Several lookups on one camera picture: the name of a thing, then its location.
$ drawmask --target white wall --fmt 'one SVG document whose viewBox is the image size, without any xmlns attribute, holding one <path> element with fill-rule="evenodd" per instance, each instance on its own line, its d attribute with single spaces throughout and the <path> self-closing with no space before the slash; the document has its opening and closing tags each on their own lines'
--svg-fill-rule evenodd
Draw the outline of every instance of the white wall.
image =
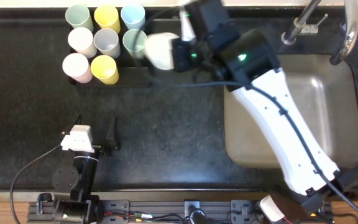
<svg viewBox="0 0 358 224">
<path fill-rule="evenodd" d="M 310 0 L 223 0 L 227 6 L 305 6 Z M 70 7 L 86 4 L 89 7 L 103 4 L 123 6 L 140 2 L 145 6 L 175 6 L 178 0 L 0 0 L 0 7 Z M 342 0 L 322 0 L 320 6 L 342 6 Z"/>
</svg>

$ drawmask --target sink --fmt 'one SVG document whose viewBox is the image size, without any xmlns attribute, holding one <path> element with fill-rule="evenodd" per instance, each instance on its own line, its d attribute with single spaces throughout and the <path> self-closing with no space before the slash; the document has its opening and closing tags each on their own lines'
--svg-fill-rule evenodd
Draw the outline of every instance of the sink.
<svg viewBox="0 0 358 224">
<path fill-rule="evenodd" d="M 358 164 L 358 104 L 347 63 L 329 63 L 330 55 L 279 55 L 291 95 L 325 153 L 339 167 Z M 272 148 L 254 119 L 224 90 L 226 151 L 237 164 L 277 168 Z"/>
</svg>

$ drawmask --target countertop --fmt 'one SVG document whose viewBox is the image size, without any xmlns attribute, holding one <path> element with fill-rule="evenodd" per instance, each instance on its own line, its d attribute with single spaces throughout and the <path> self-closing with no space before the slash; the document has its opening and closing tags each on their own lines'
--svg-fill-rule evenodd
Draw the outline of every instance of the countertop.
<svg viewBox="0 0 358 224">
<path fill-rule="evenodd" d="M 330 15 L 318 35 L 300 37 L 295 45 L 286 46 L 281 33 L 300 12 L 298 8 L 230 10 L 241 32 L 261 30 L 279 54 L 335 52 L 343 41 L 339 25 L 344 9 L 318 9 L 311 22 L 326 12 Z M 244 168 L 226 154 L 222 86 L 84 89 L 69 84 L 61 67 L 70 53 L 69 31 L 63 9 L 0 10 L 0 190 L 9 189 L 19 169 L 56 146 L 60 131 L 79 114 L 94 134 L 104 133 L 113 116 L 119 120 L 122 149 L 100 158 L 94 191 L 258 191 L 283 182 L 279 169 Z M 180 34 L 180 22 L 166 17 L 155 21 L 151 31 Z M 358 40 L 346 62 L 354 70 L 358 96 Z M 191 80 L 189 73 L 157 75 Z M 21 174 L 16 189 L 52 190 L 53 172 L 71 164 L 72 158 L 72 152 L 51 153 Z M 355 173 L 358 180 L 358 166 Z"/>
</svg>

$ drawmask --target red wire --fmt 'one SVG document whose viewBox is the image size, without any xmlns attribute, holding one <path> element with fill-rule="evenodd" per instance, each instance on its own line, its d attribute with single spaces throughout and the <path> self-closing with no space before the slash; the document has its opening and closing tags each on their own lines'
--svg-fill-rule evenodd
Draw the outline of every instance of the red wire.
<svg viewBox="0 0 358 224">
<path fill-rule="evenodd" d="M 289 220 L 287 220 L 287 218 L 284 217 L 284 219 L 285 219 L 285 221 L 287 221 L 287 223 L 292 224 L 292 222 L 290 222 Z"/>
</svg>

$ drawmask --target yellow cup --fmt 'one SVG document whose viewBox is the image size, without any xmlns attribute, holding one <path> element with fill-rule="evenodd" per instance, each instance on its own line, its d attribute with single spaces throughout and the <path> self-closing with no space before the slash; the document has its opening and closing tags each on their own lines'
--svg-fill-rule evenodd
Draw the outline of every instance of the yellow cup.
<svg viewBox="0 0 358 224">
<path fill-rule="evenodd" d="M 92 74 L 104 84 L 116 84 L 118 70 L 116 61 L 108 55 L 100 55 L 93 59 L 91 64 Z"/>
<path fill-rule="evenodd" d="M 118 11 L 114 6 L 106 5 L 98 7 L 94 12 L 94 19 L 102 29 L 110 28 L 119 33 Z"/>
</svg>

